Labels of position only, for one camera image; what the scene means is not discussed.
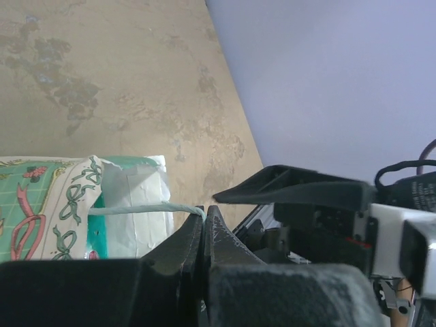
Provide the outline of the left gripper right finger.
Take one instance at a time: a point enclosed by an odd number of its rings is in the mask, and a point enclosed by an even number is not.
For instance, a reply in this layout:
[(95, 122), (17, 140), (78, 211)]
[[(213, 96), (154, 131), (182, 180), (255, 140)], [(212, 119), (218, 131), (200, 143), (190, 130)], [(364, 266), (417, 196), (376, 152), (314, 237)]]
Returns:
[(266, 264), (226, 226), (205, 221), (211, 326), (383, 326), (369, 280), (344, 264)]

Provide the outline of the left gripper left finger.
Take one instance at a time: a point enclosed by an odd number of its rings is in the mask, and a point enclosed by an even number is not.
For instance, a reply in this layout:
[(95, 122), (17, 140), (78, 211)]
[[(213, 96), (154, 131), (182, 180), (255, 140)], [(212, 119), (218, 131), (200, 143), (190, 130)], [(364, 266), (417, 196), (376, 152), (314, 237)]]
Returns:
[(198, 326), (204, 209), (142, 258), (1, 265), (2, 326)]

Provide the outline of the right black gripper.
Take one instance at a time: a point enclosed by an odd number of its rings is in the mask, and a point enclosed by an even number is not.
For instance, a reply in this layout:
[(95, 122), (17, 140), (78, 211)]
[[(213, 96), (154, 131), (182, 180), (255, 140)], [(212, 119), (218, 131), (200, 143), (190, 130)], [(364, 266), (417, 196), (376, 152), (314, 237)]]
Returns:
[(223, 204), (272, 204), (279, 227), (251, 234), (252, 252), (295, 254), (311, 263), (347, 264), (373, 271), (378, 222), (368, 212), (371, 186), (291, 166), (268, 166), (239, 185), (213, 195)]

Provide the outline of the green floral paper bag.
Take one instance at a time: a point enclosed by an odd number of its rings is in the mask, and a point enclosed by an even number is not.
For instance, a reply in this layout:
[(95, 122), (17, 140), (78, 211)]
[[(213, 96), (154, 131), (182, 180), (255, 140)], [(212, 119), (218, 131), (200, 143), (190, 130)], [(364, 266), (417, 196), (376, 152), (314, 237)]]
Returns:
[(163, 156), (2, 157), (1, 260), (85, 259), (88, 215), (106, 218), (108, 258), (139, 258), (169, 238)]

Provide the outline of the teal Fox's candy bag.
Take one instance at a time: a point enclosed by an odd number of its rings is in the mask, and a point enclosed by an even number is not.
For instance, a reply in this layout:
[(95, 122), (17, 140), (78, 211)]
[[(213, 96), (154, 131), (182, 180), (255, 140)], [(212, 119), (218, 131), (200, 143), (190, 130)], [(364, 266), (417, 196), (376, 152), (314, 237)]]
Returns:
[(108, 258), (106, 218), (103, 215), (88, 215), (87, 245), (84, 258), (88, 260)]

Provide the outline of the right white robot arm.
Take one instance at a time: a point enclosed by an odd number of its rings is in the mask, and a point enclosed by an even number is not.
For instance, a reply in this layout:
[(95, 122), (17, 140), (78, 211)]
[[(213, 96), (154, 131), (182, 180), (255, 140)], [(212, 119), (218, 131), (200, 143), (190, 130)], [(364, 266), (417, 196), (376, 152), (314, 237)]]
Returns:
[(272, 205), (281, 224), (280, 251), (312, 263), (340, 263), (366, 275), (401, 276), (413, 245), (407, 219), (435, 216), (434, 166), (425, 149), (417, 160), (382, 168), (373, 184), (291, 166), (263, 168), (214, 195), (218, 203)]

